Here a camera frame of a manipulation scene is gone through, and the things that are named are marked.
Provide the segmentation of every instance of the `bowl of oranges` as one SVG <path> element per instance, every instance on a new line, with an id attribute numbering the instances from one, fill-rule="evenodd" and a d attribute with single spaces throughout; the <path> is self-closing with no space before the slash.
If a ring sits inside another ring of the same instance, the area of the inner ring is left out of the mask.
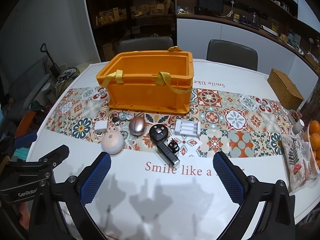
<path id="1" fill-rule="evenodd" d="M 309 142 L 313 154 L 311 154 L 310 164 L 313 174 L 320 174 L 320 124 L 318 121 L 311 121 L 308 129 L 303 135 L 305 142 Z"/>

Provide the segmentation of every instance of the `gray wall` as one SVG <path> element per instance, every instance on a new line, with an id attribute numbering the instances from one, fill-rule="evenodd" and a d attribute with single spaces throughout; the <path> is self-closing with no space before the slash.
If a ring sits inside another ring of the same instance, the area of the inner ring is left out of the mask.
<path id="1" fill-rule="evenodd" d="M 44 56 L 58 65 L 99 61 L 84 0 L 20 0 L 0 30 L 1 67 L 11 83 Z"/>

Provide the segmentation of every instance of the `white cabinet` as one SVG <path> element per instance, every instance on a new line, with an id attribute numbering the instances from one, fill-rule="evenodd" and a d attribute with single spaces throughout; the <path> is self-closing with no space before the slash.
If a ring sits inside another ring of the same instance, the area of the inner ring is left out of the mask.
<path id="1" fill-rule="evenodd" d="M 306 0 L 298 0 L 298 20 L 320 33 L 320 22 Z"/>
<path id="2" fill-rule="evenodd" d="M 288 77 L 291 79 L 293 84 L 295 84 L 300 94 L 303 96 L 304 103 L 305 100 L 307 100 L 311 95 L 318 81 L 317 74 L 314 73 L 313 70 L 302 61 L 302 59 L 296 56 Z"/>
<path id="3" fill-rule="evenodd" d="M 222 26 L 221 40 L 238 43 L 257 51 L 258 71 L 265 74 L 270 74 L 271 68 L 289 74 L 295 58 L 294 53 L 281 45 L 258 34 L 230 25 Z"/>
<path id="4" fill-rule="evenodd" d="M 220 40 L 221 27 L 221 23 L 177 19 L 177 45 L 193 58 L 206 59 L 209 41 Z"/>

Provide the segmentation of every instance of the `black leather chair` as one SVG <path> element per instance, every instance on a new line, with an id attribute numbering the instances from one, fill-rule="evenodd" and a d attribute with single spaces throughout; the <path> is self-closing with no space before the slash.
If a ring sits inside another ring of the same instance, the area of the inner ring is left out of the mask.
<path id="1" fill-rule="evenodd" d="M 121 41 L 118 52 L 140 51 L 140 50 L 168 50 L 173 47 L 170 37 L 148 37 Z"/>
<path id="2" fill-rule="evenodd" d="M 254 49 L 230 41 L 211 40 L 207 60 L 257 71 L 258 54 Z"/>

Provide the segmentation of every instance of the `round pink device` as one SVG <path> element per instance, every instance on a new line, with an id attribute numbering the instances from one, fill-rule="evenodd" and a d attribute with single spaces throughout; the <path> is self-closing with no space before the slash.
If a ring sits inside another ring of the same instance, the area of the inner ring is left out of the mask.
<path id="1" fill-rule="evenodd" d="M 103 151 L 109 154 L 116 154 L 121 151 L 124 145 L 122 133 L 118 131 L 107 132 L 101 141 Z"/>

